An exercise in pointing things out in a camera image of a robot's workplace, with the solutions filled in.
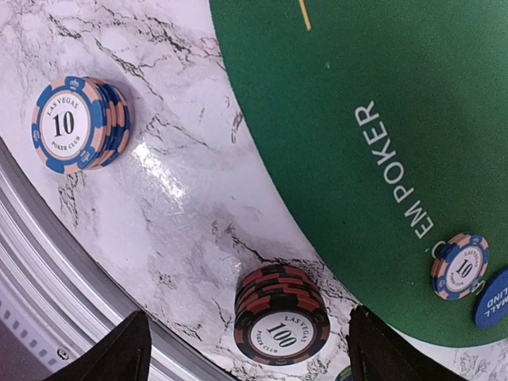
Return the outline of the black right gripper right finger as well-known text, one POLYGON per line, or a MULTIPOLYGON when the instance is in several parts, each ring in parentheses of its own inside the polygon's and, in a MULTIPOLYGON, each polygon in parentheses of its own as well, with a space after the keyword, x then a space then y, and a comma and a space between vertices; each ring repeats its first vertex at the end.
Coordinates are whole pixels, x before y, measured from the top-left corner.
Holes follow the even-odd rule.
POLYGON ((350 313, 348 356, 354 380, 453 381, 462 377, 419 352, 365 306, 350 313))

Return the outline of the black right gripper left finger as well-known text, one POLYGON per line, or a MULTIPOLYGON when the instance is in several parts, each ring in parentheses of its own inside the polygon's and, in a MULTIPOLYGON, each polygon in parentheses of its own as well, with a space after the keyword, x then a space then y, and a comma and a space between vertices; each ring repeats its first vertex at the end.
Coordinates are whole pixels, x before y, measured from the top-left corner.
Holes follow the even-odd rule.
POLYGON ((132 312, 93 348, 46 381, 147 381, 152 338, 148 317, 132 312))

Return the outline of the blue green chip stack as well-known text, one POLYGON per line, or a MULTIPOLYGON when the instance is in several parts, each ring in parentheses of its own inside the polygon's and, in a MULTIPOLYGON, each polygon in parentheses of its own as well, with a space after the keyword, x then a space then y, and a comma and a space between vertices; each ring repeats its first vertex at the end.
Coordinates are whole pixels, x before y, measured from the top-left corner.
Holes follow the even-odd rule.
POLYGON ((335 381, 353 381, 352 368, 347 366, 335 378, 335 381))

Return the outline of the red black chip stack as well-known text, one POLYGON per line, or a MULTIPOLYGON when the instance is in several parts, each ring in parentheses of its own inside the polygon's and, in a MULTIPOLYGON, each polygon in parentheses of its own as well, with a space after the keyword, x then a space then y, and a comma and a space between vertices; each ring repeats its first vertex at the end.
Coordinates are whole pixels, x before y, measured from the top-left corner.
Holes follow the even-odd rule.
POLYGON ((325 302, 298 267, 271 264, 247 274, 238 284, 234 310, 234 341, 259 364, 301 363, 329 339, 325 302))

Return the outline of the black white chip stack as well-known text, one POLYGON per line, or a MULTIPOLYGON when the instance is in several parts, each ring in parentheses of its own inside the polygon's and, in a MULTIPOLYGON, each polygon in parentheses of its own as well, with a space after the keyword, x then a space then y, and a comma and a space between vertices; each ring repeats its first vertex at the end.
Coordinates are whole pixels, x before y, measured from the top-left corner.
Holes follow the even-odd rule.
POLYGON ((95 77, 66 76, 40 93, 31 137, 46 167, 72 174, 112 164, 131 129, 129 106, 117 87, 95 77))

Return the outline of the blue small blind button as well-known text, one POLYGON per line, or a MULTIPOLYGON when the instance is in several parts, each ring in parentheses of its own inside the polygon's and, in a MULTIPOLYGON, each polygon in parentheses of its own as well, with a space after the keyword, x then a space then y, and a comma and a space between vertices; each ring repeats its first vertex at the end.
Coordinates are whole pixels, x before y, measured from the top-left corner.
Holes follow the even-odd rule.
POLYGON ((507 267, 498 271, 483 288, 475 305, 474 323, 489 329, 507 316, 507 267))

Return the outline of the round green poker mat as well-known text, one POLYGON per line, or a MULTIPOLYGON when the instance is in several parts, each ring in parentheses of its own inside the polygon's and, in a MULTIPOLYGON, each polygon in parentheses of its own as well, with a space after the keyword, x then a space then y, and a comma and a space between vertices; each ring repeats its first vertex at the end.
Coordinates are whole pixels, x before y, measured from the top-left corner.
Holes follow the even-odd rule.
POLYGON ((504 1, 213 1, 264 164, 338 280, 397 330, 470 347, 475 297, 432 289, 435 245, 486 239, 507 264, 504 1))

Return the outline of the aluminium front rail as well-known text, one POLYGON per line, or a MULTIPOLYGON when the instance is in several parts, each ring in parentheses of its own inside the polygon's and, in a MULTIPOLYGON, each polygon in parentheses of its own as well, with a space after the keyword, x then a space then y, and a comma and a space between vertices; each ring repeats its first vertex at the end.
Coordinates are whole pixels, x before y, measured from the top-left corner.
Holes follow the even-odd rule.
POLYGON ((166 194, 136 160, 89 175, 30 175, 1 147, 1 284, 58 366, 140 311, 151 380, 227 379, 199 350, 201 295, 167 219, 166 194))

